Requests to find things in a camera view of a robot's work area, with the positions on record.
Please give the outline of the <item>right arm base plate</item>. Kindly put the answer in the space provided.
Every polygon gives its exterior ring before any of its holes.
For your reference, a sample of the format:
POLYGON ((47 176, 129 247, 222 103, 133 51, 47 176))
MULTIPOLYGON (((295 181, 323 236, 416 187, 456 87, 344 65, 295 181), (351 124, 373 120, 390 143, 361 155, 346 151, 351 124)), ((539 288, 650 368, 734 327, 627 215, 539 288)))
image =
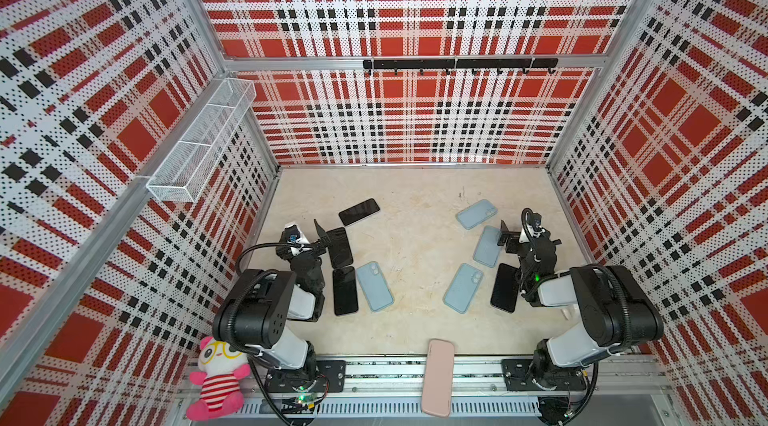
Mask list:
POLYGON ((502 376, 508 391, 517 392, 585 392, 586 379, 578 368, 540 365, 532 358, 501 361, 502 376))

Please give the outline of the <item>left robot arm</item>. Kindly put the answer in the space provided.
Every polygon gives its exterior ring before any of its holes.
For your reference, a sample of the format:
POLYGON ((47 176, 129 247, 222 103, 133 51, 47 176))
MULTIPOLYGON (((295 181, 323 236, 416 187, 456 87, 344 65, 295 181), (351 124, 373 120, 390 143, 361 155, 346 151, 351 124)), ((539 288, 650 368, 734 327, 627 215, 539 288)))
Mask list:
POLYGON ((310 241, 295 223, 277 242, 249 246, 238 256, 238 278, 215 315, 212 335, 259 364, 271 378, 296 391, 306 391, 320 372, 314 346, 298 337, 290 321, 316 322, 325 304, 326 281, 321 256, 331 238, 318 223, 318 239, 310 241), (288 263, 286 270, 242 268, 248 254, 270 249, 288 263))

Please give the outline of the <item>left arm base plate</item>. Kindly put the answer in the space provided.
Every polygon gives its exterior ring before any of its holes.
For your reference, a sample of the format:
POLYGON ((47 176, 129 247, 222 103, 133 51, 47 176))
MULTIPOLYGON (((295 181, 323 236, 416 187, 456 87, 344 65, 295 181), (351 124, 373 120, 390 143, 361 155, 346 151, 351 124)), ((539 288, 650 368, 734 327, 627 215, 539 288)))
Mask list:
POLYGON ((265 382, 269 393, 338 393, 345 384, 344 360, 313 360, 297 370, 271 369, 265 382))

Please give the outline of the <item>light blue case mid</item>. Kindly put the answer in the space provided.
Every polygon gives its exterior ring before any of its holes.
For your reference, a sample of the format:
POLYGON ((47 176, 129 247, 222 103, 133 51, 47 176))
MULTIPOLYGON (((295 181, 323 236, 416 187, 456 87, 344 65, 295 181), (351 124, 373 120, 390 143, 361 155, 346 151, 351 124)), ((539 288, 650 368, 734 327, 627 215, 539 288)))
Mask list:
POLYGON ((473 260, 488 268, 494 268, 498 262, 501 247, 498 241, 501 231, 493 226, 485 226, 473 253, 473 260))

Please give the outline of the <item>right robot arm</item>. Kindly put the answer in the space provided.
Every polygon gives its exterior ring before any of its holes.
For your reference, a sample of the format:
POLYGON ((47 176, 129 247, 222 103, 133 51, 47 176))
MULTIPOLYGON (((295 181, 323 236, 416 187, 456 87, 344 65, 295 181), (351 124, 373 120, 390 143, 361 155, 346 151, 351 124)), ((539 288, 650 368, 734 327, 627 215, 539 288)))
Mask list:
POLYGON ((579 317, 566 332, 539 341, 530 358, 503 361, 510 391, 586 390, 593 382, 583 376, 586 369, 596 370, 600 361, 664 334, 661 314, 626 267, 587 264, 556 272, 560 243, 529 208, 521 213, 520 230, 500 226, 497 245, 519 264, 499 265, 491 305, 507 313, 519 301, 575 307, 579 317))

